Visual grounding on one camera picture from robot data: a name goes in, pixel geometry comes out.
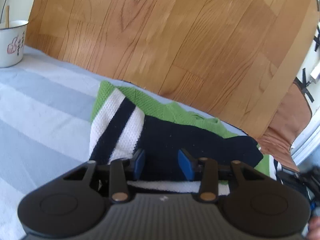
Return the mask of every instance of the brown fabric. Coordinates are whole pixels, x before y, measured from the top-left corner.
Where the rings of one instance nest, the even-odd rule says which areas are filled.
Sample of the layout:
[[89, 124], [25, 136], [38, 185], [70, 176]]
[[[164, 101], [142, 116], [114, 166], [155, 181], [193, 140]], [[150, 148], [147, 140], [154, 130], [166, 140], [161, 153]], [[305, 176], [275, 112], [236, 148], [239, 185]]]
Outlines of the brown fabric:
[[290, 155], [290, 147], [311, 119], [309, 105], [296, 84], [282, 99], [269, 127], [257, 141], [263, 154], [271, 154], [281, 165], [299, 170]]

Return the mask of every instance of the cup rim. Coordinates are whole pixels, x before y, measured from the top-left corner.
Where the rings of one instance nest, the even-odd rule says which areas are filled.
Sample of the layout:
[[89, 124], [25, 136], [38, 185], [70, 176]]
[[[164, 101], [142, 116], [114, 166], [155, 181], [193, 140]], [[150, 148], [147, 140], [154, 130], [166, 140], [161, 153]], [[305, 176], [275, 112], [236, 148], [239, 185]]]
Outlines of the cup rim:
[[15, 26], [15, 27], [2, 28], [2, 29], [0, 29], [0, 31], [2, 31], [2, 30], [11, 30], [11, 29], [15, 29], [15, 28], [20, 28], [20, 27], [25, 26], [25, 25], [27, 25], [27, 24], [29, 23], [29, 22], [26, 21], [26, 20], [15, 20], [15, 21], [10, 21], [9, 23], [11, 23], [11, 22], [24, 22], [24, 24], [19, 25], [19, 26]]

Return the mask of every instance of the white cup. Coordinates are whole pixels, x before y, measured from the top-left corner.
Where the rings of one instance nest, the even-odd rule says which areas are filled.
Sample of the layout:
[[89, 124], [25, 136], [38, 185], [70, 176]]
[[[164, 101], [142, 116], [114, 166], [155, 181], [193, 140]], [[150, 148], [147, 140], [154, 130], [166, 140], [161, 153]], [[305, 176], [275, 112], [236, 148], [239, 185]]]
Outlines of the white cup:
[[9, 28], [0, 24], [0, 68], [11, 67], [22, 60], [28, 21], [11, 21]]

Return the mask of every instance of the wooden floor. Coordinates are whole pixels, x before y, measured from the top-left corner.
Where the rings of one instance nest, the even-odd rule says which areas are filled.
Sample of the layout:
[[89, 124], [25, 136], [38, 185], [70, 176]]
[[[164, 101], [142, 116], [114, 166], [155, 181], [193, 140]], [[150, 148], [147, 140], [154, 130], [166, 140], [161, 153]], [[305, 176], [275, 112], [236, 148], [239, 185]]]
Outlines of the wooden floor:
[[35, 0], [26, 43], [258, 138], [318, 20], [316, 0]]

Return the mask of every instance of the black cable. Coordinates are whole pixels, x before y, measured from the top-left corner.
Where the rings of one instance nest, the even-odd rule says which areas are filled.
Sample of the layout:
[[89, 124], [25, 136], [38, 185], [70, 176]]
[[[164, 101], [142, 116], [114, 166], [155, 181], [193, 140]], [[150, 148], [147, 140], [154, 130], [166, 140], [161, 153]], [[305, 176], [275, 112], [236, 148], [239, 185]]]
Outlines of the black cable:
[[7, 0], [4, 0], [2, 11], [1, 11], [0, 23], [2, 22], [2, 15], [3, 15], [3, 11], [4, 11], [4, 7], [5, 7], [6, 2], [7, 2]]

